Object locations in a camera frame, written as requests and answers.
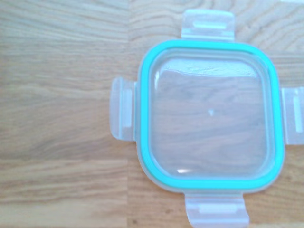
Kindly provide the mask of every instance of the wooden plank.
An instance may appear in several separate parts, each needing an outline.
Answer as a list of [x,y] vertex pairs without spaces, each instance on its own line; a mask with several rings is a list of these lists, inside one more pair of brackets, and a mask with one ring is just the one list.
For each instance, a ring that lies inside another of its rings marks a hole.
[[3,0],[0,2],[0,38],[126,43],[128,7],[128,0]]
[[0,167],[0,227],[126,227],[126,160],[1,160]]

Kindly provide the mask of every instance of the lid tab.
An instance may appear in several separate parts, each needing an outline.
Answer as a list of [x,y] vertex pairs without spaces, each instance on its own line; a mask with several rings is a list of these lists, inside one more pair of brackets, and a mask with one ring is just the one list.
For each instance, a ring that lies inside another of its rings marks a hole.
[[287,145],[304,144],[304,87],[282,88],[282,109]]
[[234,41],[234,15],[210,9],[189,9],[184,13],[183,39]]
[[112,82],[110,127],[116,139],[134,141],[135,81],[117,77]]
[[188,220],[194,228],[246,228],[249,216],[242,195],[185,194]]

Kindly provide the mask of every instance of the teal gasket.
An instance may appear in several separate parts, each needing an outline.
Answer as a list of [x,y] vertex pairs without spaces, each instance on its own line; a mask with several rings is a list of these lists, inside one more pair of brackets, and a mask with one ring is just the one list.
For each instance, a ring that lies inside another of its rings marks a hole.
[[[153,162],[149,151],[149,73],[154,60],[163,51],[171,48],[205,49],[221,51],[239,51],[258,56],[267,66],[274,123],[275,136],[275,163],[271,170],[256,179],[251,180],[220,180],[220,179],[179,179],[163,173]],[[140,69],[140,153],[147,171],[161,184],[176,189],[198,189],[198,190],[255,190],[265,187],[273,182],[279,175],[284,163],[285,145],[283,136],[281,97],[279,80],[276,69],[270,59],[259,49],[242,43],[207,42],[192,40],[169,40],[156,45],[146,55]]]

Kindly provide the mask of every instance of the wooden surface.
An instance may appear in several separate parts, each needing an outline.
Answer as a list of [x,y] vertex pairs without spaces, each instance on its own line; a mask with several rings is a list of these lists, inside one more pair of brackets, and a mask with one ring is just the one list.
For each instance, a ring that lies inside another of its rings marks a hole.
[[[304,86],[297,2],[0,0],[0,227],[189,228],[183,195],[111,136],[111,81],[179,38],[184,10],[210,8],[235,13],[236,40],[265,51],[282,86]],[[303,228],[304,147],[287,146],[277,181],[245,201],[250,228]]]

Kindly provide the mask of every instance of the food container lid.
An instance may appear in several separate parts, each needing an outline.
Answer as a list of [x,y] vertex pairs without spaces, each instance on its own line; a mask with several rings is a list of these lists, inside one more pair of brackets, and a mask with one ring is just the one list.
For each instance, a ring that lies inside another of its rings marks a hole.
[[152,181],[185,193],[193,226],[243,227],[242,194],[279,175],[284,129],[287,143],[304,143],[304,89],[281,92],[270,59],[233,42],[231,13],[188,10],[182,38],[152,48],[137,82],[114,80],[111,131],[137,142]]

